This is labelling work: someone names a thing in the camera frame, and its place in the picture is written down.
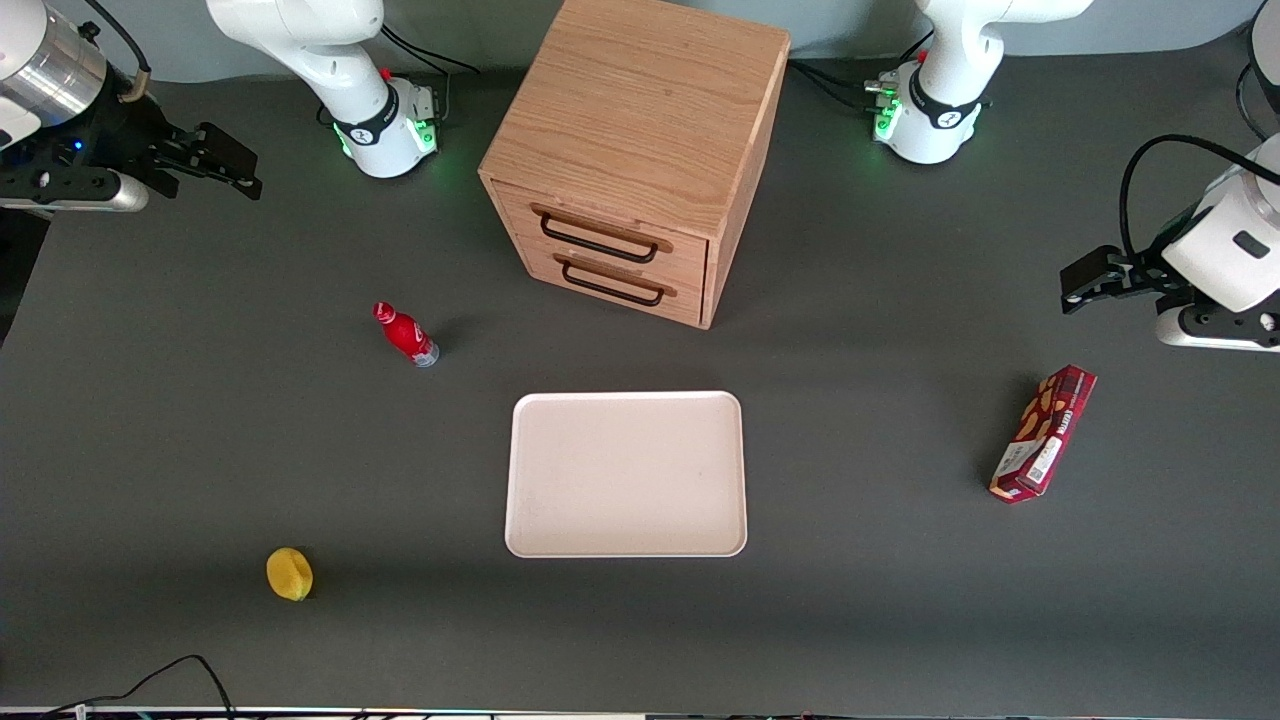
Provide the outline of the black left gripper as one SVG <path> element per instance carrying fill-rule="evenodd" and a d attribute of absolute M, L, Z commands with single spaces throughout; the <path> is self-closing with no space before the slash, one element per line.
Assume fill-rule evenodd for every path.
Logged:
<path fill-rule="evenodd" d="M 1190 291 L 1172 292 L 1171 269 Z M 1101 299 L 1157 293 L 1161 340 L 1276 340 L 1277 241 L 1178 240 L 1130 258 L 1103 245 L 1060 272 L 1060 307 L 1071 315 Z"/>

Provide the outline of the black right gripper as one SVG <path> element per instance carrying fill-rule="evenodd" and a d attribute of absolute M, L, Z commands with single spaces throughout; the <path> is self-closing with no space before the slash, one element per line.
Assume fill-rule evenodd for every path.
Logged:
<path fill-rule="evenodd" d="M 118 77 L 81 115 L 3 150 L 4 201 L 148 201 L 175 199 L 165 170 L 212 178 L 261 199 L 259 156 L 212 123 L 182 131 L 150 97 L 123 102 Z"/>

